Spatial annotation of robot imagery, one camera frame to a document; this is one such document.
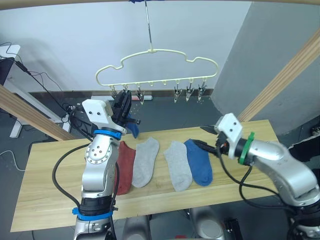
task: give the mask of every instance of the white cable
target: white cable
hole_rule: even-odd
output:
[[[14,153],[11,151],[11,150],[6,150],[6,151],[3,151],[0,153],[0,156],[2,154],[5,154],[5,153],[11,153],[12,154],[12,158],[13,158],[13,162],[14,162],[14,165],[15,165],[15,168],[18,170],[18,171],[21,171],[21,172],[24,172],[25,170],[24,169],[20,169],[17,165],[17,162],[16,162],[16,158],[15,158],[15,155]]]

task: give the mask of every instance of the white wall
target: white wall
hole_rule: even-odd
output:
[[[183,51],[189,59],[212,58],[221,72],[251,3],[194,0],[147,4],[154,48]],[[47,72],[64,91],[109,90],[96,83],[95,72],[105,65],[118,66],[121,58],[149,48],[145,6],[143,2],[107,2],[2,10],[0,42],[6,41],[21,45],[20,55],[30,71]],[[110,84],[151,81],[210,75],[214,71],[211,66],[156,53],[132,58],[122,70],[110,69],[100,76]],[[43,91],[20,76],[16,81],[25,90]],[[215,86],[218,76],[210,79],[208,88]],[[48,79],[45,85],[58,90]],[[173,89],[174,85],[141,88]]]

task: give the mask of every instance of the red sock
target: red sock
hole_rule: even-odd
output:
[[[135,156],[136,150],[128,147],[124,141],[121,141],[119,145],[119,157],[116,161],[120,171],[119,186],[116,195],[126,194],[131,188]],[[115,171],[114,186],[116,185],[116,180],[117,171]]]

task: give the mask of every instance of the blue band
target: blue band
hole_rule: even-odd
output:
[[[75,207],[74,209],[72,209],[72,214],[77,215],[78,218],[82,221],[96,221],[96,220],[106,219],[106,218],[111,217],[113,212],[110,211],[108,213],[97,215],[97,216],[83,216],[80,214],[79,209],[77,207]]]
[[[115,139],[117,140],[120,140],[121,139],[121,132],[113,132],[113,131],[108,131],[108,130],[95,130],[93,132],[94,134],[105,134],[105,135],[109,135],[109,136],[112,136],[114,137]]]

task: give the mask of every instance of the hanger hook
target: hanger hook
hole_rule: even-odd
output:
[[[176,87],[174,87],[174,103],[178,101],[178,98],[182,93],[182,89],[179,89],[178,87],[179,87],[179,84],[177,84]]]
[[[191,97],[192,93],[194,92],[195,88],[191,88],[192,82],[190,82],[190,86],[186,86],[185,90],[185,100],[188,102],[189,98]]]
[[[198,85],[198,86],[199,86],[198,101],[200,101],[202,96],[204,95],[204,93],[206,91],[206,87],[207,87],[205,78],[203,78],[202,86],[200,86],[200,85]]]
[[[138,90],[136,91],[136,96],[140,100],[141,105],[143,105],[144,101],[145,101],[145,92],[141,91],[140,86],[138,87]]]
[[[116,92],[116,89],[115,89],[115,86],[114,85],[112,85],[112,86],[110,86],[111,87],[111,89],[112,89],[112,92],[111,92],[111,97],[113,97],[113,99],[116,99],[116,97],[117,97],[117,92]]]
[[[151,52],[153,52],[154,47],[152,45],[152,39],[151,39],[151,30],[150,30],[150,22],[149,22],[147,0],[144,0],[144,5],[145,5],[145,13],[146,13],[146,22],[148,23],[148,30],[149,30],[150,49],[151,49]]]
[[[124,84],[124,85],[122,85],[122,86],[124,87],[125,92],[127,92],[127,91],[128,91],[128,85],[127,85],[127,84]]]

